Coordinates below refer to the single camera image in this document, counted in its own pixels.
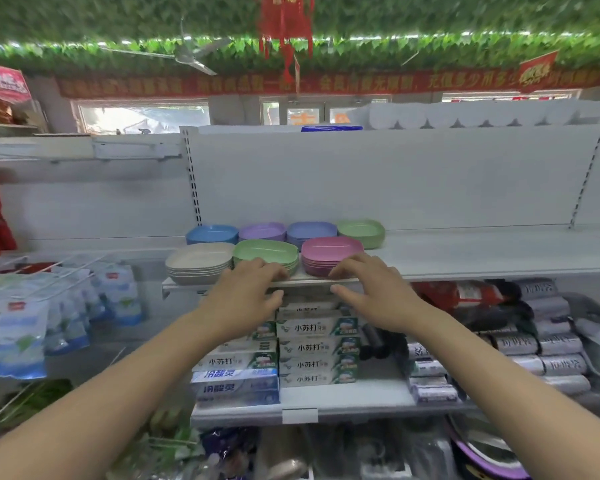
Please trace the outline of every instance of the red banner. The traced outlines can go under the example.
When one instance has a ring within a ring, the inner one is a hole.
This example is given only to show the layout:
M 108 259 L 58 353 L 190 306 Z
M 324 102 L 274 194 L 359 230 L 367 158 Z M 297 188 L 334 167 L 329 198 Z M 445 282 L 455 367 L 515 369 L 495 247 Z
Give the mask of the red banner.
M 194 74 L 187 77 L 134 77 L 130 79 L 59 79 L 61 94 L 69 99 L 204 98 L 222 94 L 276 96 L 293 94 L 277 74 L 239 77 Z M 600 86 L 600 69 L 551 71 L 544 89 L 583 89 Z M 300 81 L 300 92 L 330 95 L 382 95 L 432 91 L 517 91 L 518 69 L 418 71 L 373 74 L 309 74 Z
M 538 89 L 544 89 L 544 83 L 548 81 L 557 56 L 558 51 L 555 50 L 535 59 L 522 62 L 518 70 L 520 92 L 532 93 Z
M 31 99 L 27 83 L 22 72 L 0 66 L 0 99 L 10 103 Z

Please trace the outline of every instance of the price tag holder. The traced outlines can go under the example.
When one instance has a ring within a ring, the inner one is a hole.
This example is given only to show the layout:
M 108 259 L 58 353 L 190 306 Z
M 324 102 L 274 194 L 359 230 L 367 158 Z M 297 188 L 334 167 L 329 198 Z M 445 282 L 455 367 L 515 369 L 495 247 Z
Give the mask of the price tag holder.
M 307 424 L 318 422 L 318 408 L 282 409 L 282 424 Z

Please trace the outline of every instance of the right hand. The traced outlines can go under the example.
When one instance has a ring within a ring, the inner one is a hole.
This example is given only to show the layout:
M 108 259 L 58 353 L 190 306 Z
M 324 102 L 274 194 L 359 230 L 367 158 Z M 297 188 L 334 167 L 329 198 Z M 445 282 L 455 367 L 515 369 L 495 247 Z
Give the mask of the right hand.
M 351 275 L 360 280 L 364 294 L 342 285 L 332 285 L 332 293 L 378 328 L 416 335 L 432 315 L 440 313 L 417 295 L 396 268 L 387 266 L 379 257 L 356 254 L 344 259 L 329 273 L 332 280 Z

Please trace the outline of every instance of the wall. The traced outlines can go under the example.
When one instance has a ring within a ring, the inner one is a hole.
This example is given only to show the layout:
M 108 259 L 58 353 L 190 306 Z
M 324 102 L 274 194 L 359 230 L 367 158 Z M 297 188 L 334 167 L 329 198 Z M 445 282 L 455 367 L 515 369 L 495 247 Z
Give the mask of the wall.
M 28 77 L 31 94 L 47 114 L 51 131 L 75 133 L 77 131 L 71 103 L 60 95 L 56 81 L 49 77 Z M 600 101 L 600 87 L 584 89 L 580 99 Z M 258 96 L 210 96 L 209 112 L 212 124 L 259 125 L 260 98 Z M 396 95 L 393 102 L 440 102 L 442 92 Z

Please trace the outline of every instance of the fan blade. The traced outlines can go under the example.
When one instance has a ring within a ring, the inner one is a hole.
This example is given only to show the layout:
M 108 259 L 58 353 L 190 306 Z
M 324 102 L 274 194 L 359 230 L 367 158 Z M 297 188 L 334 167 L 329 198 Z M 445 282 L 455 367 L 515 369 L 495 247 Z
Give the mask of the fan blade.
M 213 42 L 203 45 L 202 47 L 193 49 L 193 55 L 195 55 L 196 57 L 204 57 L 205 55 L 210 54 L 214 50 L 229 45 L 232 41 L 233 40 L 228 37 L 213 40 Z
M 209 67 L 207 67 L 204 64 L 201 64 L 200 62 L 198 62 L 197 60 L 193 60 L 191 62 L 191 64 L 187 64 L 195 69 L 198 69 L 200 72 L 204 72 L 207 75 L 217 75 L 217 72 L 213 72 L 211 69 L 209 69 Z
M 118 52 L 119 54 L 131 54 L 131 55 L 148 55 L 149 57 L 162 57 L 163 59 L 174 59 L 173 55 L 166 54 L 154 54 L 152 52 L 135 52 L 133 50 L 119 50 L 117 48 L 107 48 L 101 47 L 103 50 L 108 50 L 109 52 Z

